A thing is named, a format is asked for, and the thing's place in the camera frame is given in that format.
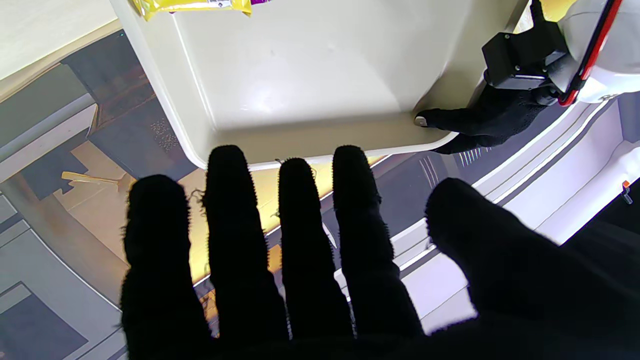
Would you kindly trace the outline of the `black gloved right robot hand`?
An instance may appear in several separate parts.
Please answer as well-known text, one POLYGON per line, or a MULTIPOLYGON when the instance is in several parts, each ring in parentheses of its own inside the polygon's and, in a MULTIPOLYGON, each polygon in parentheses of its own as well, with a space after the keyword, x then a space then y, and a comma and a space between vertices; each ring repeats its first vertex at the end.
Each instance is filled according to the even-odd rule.
POLYGON ((190 269, 190 205, 166 175, 128 195, 129 269, 120 295, 131 360, 633 360, 639 358, 639 246, 606 224, 558 246, 458 178, 426 201, 428 235, 461 269, 477 316, 425 334, 394 262, 364 152, 333 155, 334 212, 349 296, 335 280, 313 174, 279 167, 285 294, 268 269, 258 199, 235 145, 211 153, 202 207, 219 336, 190 269))

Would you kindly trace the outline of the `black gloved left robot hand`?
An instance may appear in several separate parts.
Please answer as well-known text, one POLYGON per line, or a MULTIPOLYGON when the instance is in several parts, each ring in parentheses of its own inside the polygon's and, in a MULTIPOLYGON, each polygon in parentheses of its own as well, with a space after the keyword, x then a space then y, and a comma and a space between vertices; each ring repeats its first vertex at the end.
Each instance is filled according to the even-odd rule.
POLYGON ((486 85, 471 107, 426 109, 416 114, 414 123, 456 133, 453 140, 434 149, 436 153, 451 155, 499 146, 528 129, 546 108, 531 91, 486 85))

